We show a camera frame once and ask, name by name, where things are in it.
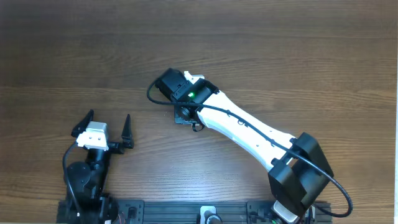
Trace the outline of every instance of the robotic arm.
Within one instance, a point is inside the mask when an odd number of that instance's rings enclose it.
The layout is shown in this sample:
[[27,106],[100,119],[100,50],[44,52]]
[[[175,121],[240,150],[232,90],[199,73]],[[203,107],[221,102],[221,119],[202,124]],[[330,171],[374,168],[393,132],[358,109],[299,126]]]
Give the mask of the robotic arm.
[[[154,84],[171,102],[180,103],[174,104],[176,123],[192,124],[194,131],[197,131],[198,125],[214,129],[239,144],[264,166],[268,171],[272,194],[277,199],[272,213],[284,223],[297,223],[329,183],[328,178],[304,161],[298,160],[291,165],[292,157],[286,149],[300,154],[333,177],[333,171],[316,139],[307,133],[296,139],[262,123],[237,107],[203,75],[183,74],[170,68]],[[155,103],[166,104],[153,100],[149,95],[148,98]],[[222,111],[209,107],[222,108]],[[230,116],[229,112],[242,120]],[[250,128],[248,123],[268,139]]]

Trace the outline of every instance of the wooden table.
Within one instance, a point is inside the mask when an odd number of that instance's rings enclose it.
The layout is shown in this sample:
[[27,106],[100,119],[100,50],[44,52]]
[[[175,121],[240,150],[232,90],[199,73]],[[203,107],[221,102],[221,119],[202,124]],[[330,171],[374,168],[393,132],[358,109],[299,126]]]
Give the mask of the wooden table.
[[[204,74],[276,129],[315,136],[354,202],[335,223],[392,223],[393,0],[1,1],[0,221],[55,221],[62,156],[89,109],[111,139],[132,116],[136,146],[112,158],[107,183],[119,198],[272,200],[245,150],[147,100],[169,67]],[[346,210],[332,185],[318,199]]]

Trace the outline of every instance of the wooden surface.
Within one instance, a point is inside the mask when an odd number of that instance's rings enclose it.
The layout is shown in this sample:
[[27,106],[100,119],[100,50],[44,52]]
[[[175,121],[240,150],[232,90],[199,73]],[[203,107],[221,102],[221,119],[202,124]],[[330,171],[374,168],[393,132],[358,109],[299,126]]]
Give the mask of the wooden surface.
[[[112,158],[107,183],[119,198],[272,199],[245,150],[147,100],[169,67],[204,74],[276,129],[315,136],[354,202],[335,223],[392,223],[393,0],[0,1],[0,221],[55,221],[62,155],[89,109],[113,139],[132,116],[136,146]],[[318,199],[346,210],[331,185]]]

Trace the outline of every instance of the black cable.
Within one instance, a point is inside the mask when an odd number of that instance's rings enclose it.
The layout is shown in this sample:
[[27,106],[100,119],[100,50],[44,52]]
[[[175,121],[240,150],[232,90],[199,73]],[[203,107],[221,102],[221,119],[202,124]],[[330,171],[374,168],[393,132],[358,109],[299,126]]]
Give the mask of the black cable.
[[69,176],[68,176],[68,170],[67,170],[67,159],[68,159],[69,152],[76,146],[77,146],[77,142],[74,142],[68,148],[68,150],[65,152],[65,154],[63,155],[63,158],[62,158],[62,167],[63,167],[63,174],[65,176],[65,182],[67,184],[67,189],[68,189],[70,195],[72,196],[72,200],[73,200],[73,203],[75,204],[76,211],[79,213],[80,223],[84,224],[83,213],[81,212],[81,208],[79,206],[79,203],[77,202],[77,199],[75,197],[75,193],[73,193],[72,186],[70,185]]
[[329,211],[326,211],[325,209],[316,206],[320,211],[322,211],[323,213],[333,216],[333,217],[337,217],[337,218],[344,218],[347,217],[348,215],[351,214],[351,212],[353,211],[353,201],[351,200],[351,197],[348,195],[347,191],[343,188],[343,186],[341,186],[341,184],[339,184],[337,182],[337,180],[335,180],[332,176],[330,176],[328,173],[326,173],[324,170],[322,170],[321,168],[319,168],[317,165],[315,165],[314,163],[312,163],[311,161],[309,161],[308,159],[304,158],[303,156],[298,155],[297,153],[289,150],[288,148],[280,145],[279,143],[275,142],[273,139],[271,139],[270,137],[266,136],[264,133],[262,133],[260,130],[258,130],[256,127],[254,127],[251,123],[247,122],[245,119],[241,118],[240,116],[230,112],[230,110],[224,110],[222,108],[218,108],[216,106],[210,106],[210,105],[204,105],[201,103],[182,103],[182,102],[165,102],[165,101],[158,101],[158,100],[154,100],[152,99],[152,97],[150,97],[150,89],[152,89],[152,87],[155,85],[155,83],[159,80],[159,78],[157,78],[154,82],[152,82],[148,89],[147,89],[147,97],[148,100],[150,100],[153,103],[156,103],[158,105],[174,105],[174,106],[194,106],[194,107],[199,107],[199,108],[209,108],[209,109],[213,109],[213,110],[217,110],[220,112],[224,112],[229,116],[233,116],[236,119],[238,119],[238,121],[246,124],[246,126],[250,127],[251,129],[253,129],[255,132],[257,132],[259,135],[261,135],[264,139],[266,139],[267,141],[269,141],[271,143],[272,146],[276,146],[284,151],[286,151],[288,154],[290,154],[293,158],[296,159],[301,159],[302,161],[306,162],[309,166],[313,167],[315,170],[317,170],[318,172],[320,172],[321,174],[323,174],[325,177],[327,177],[340,191],[341,193],[343,193],[344,197],[347,200],[348,203],[348,209],[346,213],[343,214],[335,214]]

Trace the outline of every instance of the wood grain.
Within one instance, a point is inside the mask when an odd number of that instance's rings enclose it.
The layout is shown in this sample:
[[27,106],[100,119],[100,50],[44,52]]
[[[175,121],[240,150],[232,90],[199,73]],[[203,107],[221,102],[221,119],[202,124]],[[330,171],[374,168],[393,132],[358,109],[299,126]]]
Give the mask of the wood grain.
[[[274,128],[314,135],[354,202],[335,223],[392,223],[393,0],[0,1],[0,220],[55,221],[62,155],[89,109],[115,139],[132,115],[136,146],[112,158],[107,183],[119,198],[272,200],[246,151],[146,99],[168,67],[204,74]],[[346,210],[331,185],[319,200]]]

